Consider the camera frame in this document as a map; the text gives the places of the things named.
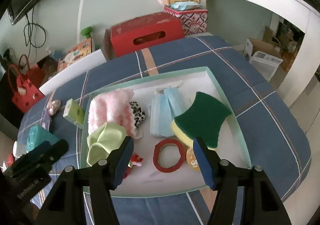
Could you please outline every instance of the green sponge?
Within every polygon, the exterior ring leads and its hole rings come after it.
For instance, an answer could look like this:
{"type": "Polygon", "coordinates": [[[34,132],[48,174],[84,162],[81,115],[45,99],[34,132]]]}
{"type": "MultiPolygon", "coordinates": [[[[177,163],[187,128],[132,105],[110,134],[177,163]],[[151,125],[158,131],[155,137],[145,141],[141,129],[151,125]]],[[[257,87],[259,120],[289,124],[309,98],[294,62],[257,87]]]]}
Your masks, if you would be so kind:
{"type": "Polygon", "coordinates": [[[219,131],[231,111],[216,98],[197,92],[191,107],[174,118],[171,128],[174,134],[188,147],[201,137],[209,149],[218,147],[219,131]]]}

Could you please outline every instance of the black cable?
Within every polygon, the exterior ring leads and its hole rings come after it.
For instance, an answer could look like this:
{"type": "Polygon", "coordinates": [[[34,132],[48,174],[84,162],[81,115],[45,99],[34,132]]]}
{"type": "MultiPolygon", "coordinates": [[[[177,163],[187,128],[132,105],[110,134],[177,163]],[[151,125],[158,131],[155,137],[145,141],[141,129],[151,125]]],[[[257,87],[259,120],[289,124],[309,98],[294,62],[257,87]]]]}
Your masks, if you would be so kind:
{"type": "Polygon", "coordinates": [[[36,49],[36,58],[37,58],[37,48],[43,47],[44,44],[45,44],[45,41],[47,40],[47,34],[45,32],[45,29],[41,25],[33,22],[33,12],[34,12],[34,10],[35,10],[35,8],[32,9],[31,22],[29,21],[28,14],[26,14],[27,24],[23,28],[24,42],[25,42],[26,47],[29,46],[29,53],[28,53],[28,56],[27,56],[28,58],[29,58],[30,53],[31,53],[31,47],[34,47],[36,49]],[[35,26],[35,29],[38,26],[44,32],[44,42],[40,46],[37,46],[37,44],[36,44],[36,33],[35,33],[35,42],[32,43],[33,26],[35,26]],[[26,27],[28,28],[28,41],[27,41],[27,36],[26,36],[26,27]]]}

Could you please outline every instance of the light green cloth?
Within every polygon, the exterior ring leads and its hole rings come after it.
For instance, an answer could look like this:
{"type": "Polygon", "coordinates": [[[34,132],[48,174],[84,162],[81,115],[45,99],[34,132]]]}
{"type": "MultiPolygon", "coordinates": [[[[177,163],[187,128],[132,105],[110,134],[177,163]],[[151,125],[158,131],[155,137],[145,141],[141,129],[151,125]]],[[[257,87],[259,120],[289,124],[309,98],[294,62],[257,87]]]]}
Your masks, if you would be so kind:
{"type": "Polygon", "coordinates": [[[105,122],[95,132],[87,137],[88,156],[87,163],[93,166],[101,159],[107,159],[112,150],[118,149],[127,132],[123,126],[119,126],[113,122],[105,122]]]}

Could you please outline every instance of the pink fluffy cloth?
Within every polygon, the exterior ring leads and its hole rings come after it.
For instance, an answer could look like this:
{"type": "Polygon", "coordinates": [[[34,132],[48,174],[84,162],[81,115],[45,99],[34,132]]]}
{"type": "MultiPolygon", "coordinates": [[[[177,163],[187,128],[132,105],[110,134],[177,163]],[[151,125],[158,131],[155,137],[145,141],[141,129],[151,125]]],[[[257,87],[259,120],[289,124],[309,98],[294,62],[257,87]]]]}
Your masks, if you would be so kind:
{"type": "Polygon", "coordinates": [[[133,109],[129,104],[132,97],[132,89],[117,89],[96,96],[89,108],[89,135],[105,122],[114,122],[125,127],[128,136],[138,139],[133,109]]]}

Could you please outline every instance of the blue plaid bedsheet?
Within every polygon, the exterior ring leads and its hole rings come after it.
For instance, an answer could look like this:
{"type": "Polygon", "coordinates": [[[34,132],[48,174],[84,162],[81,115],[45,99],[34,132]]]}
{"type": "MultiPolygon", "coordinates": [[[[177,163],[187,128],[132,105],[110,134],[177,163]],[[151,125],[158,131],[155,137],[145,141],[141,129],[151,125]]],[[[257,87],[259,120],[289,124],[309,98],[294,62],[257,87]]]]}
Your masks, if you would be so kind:
{"type": "MultiPolygon", "coordinates": [[[[108,61],[64,84],[34,105],[23,117],[18,142],[26,144],[29,129],[41,123],[51,99],[61,100],[50,132],[69,143],[69,151],[50,172],[52,181],[33,198],[43,204],[53,183],[67,165],[79,167],[81,129],[63,118],[68,99],[86,108],[90,94],[106,85],[136,78],[207,66],[227,96],[246,141],[252,165],[261,165],[282,201],[302,183],[310,164],[310,146],[304,132],[277,92],[243,57],[218,36],[185,38],[139,50],[108,61]]],[[[239,224],[241,190],[234,224],[239,224]]],[[[87,224],[94,224],[90,195],[84,193],[87,224]]],[[[199,190],[157,198],[113,198],[120,224],[206,224],[210,211],[199,190]]]]}

